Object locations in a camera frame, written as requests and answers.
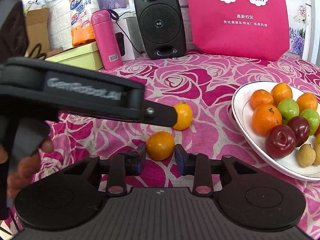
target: floral tablecloth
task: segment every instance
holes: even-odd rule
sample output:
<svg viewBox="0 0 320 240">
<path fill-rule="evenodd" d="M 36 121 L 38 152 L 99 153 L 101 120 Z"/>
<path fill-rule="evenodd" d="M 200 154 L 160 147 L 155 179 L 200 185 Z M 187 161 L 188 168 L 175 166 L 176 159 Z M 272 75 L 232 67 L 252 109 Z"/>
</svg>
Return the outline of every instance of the floral tablecloth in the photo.
<svg viewBox="0 0 320 240">
<path fill-rule="evenodd" d="M 320 237 L 320 182 L 305 182 L 289 178 L 266 164 L 241 135 L 231 111 L 231 98 L 236 89 L 255 80 L 286 82 L 320 99 L 320 71 L 302 59 L 282 56 L 268 62 L 229 56 L 208 55 L 192 50 L 174 59 L 150 60 L 141 56 L 127 61 L 114 71 L 102 71 L 125 77 L 146 85 L 148 100 L 175 105 L 183 100 L 192 107 L 194 119 L 190 128 L 175 131 L 171 128 L 145 124 L 122 123 L 61 114 L 59 123 L 51 123 L 54 154 L 41 153 L 42 167 L 35 180 L 48 176 L 89 155 L 102 159 L 114 153 L 136 148 L 154 132 L 171 133 L 176 143 L 187 152 L 201 152 L 220 159 L 232 154 L 266 172 L 298 187 L 307 200 L 306 211 L 299 227 L 313 239 Z M 102 178 L 100 189 L 106 187 Z M 128 177 L 128 186 L 181 187 L 192 186 L 193 177 L 182 177 L 174 157 L 155 162 L 147 157 L 139 177 Z M 219 176 L 213 176 L 215 190 L 221 188 Z M 7 220 L 13 232 L 13 222 Z"/>
</svg>

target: white plate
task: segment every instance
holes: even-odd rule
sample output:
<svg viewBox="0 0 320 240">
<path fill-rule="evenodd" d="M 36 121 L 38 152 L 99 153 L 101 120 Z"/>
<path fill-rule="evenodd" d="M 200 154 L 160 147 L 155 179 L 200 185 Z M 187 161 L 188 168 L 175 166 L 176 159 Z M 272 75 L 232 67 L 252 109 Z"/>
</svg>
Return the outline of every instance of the white plate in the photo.
<svg viewBox="0 0 320 240">
<path fill-rule="evenodd" d="M 247 83 L 239 87 L 232 97 L 232 112 L 236 119 L 236 122 L 250 146 L 256 151 L 256 153 L 270 164 L 273 168 L 281 173 L 292 177 L 294 179 L 317 181 L 320 180 L 320 165 L 311 165 L 306 168 L 302 168 L 298 161 L 296 154 L 299 148 L 295 150 L 287 157 L 283 159 L 272 159 L 265 153 L 265 137 L 257 135 L 251 128 L 251 117 L 253 110 L 250 106 L 250 97 L 252 93 L 259 89 L 264 89 L 270 92 L 277 82 L 271 81 L 254 81 Z M 297 100 L 304 92 L 291 87 L 293 99 Z M 320 114 L 320 107 L 318 103 L 317 112 Z M 315 136 L 310 136 L 305 143 L 314 145 Z"/>
</svg>

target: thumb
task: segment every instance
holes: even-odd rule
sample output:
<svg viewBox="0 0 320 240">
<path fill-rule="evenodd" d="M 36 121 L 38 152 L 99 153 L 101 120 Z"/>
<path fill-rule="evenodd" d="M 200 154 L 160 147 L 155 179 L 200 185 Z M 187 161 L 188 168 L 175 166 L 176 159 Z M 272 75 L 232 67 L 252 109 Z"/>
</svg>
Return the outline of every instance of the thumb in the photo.
<svg viewBox="0 0 320 240">
<path fill-rule="evenodd" d="M 8 155 L 5 149 L 0 145 L 0 164 L 8 160 Z"/>
</svg>

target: thermos lid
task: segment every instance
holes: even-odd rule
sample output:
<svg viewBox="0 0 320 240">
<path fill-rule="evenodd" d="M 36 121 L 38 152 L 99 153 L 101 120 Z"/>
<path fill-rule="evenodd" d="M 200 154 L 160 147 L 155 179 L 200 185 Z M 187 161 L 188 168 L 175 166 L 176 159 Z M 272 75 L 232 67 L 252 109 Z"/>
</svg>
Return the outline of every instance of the thermos lid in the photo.
<svg viewBox="0 0 320 240">
<path fill-rule="evenodd" d="M 107 10 L 96 11 L 91 16 L 92 25 L 111 21 L 110 13 Z"/>
</svg>

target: ribbed gray surface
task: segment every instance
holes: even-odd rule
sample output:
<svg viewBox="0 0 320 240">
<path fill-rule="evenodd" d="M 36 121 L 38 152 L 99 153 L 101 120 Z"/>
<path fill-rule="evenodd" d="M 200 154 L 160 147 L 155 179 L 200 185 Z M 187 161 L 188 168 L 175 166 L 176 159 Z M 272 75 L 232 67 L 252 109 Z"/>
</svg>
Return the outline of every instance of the ribbed gray surface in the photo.
<svg viewBox="0 0 320 240">
<path fill-rule="evenodd" d="M 88 223 L 63 232 L 25 229 L 14 240 L 307 240 L 298 228 L 254 232 L 226 219 L 208 198 L 188 188 L 133 188 L 107 202 Z"/>
</svg>

